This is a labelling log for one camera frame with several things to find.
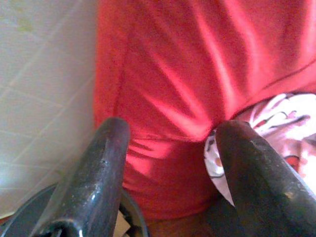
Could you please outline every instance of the red t-shirt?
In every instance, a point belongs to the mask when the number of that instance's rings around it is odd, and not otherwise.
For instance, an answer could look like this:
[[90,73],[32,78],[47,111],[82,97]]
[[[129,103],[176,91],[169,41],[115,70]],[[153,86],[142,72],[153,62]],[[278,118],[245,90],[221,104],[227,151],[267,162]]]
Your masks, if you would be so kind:
[[98,15],[95,121],[129,123],[123,185],[147,219],[211,204],[203,143],[220,122],[316,92],[313,0],[100,0]]

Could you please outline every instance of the person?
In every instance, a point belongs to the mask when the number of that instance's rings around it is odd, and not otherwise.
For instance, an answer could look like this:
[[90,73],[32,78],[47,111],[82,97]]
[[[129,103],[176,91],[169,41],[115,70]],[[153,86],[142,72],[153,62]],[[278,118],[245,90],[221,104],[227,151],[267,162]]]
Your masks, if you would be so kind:
[[315,25],[312,0],[99,0],[95,124],[129,123],[123,186],[154,237],[204,228],[219,196],[203,161],[211,130],[316,92]]

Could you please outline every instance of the white tile wall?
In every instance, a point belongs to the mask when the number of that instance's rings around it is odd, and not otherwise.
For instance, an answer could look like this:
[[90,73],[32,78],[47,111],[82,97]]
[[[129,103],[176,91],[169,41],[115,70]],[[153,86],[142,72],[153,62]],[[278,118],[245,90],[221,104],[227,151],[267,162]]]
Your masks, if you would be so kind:
[[2,0],[0,218],[57,182],[93,134],[96,0]]

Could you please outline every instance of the red shirt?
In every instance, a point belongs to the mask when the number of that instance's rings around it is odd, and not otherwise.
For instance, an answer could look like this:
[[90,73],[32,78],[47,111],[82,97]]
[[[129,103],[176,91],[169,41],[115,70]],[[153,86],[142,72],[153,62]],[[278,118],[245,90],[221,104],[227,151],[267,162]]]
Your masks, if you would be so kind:
[[100,0],[95,121],[125,119],[124,187],[147,219],[206,209],[211,129],[283,92],[316,92],[313,0]]

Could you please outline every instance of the wall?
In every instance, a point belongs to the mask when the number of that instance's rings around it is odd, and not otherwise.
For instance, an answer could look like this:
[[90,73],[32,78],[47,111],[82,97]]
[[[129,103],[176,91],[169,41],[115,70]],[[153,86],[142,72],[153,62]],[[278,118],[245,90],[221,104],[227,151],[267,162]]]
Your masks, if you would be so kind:
[[1,0],[0,218],[58,181],[93,133],[96,0]]

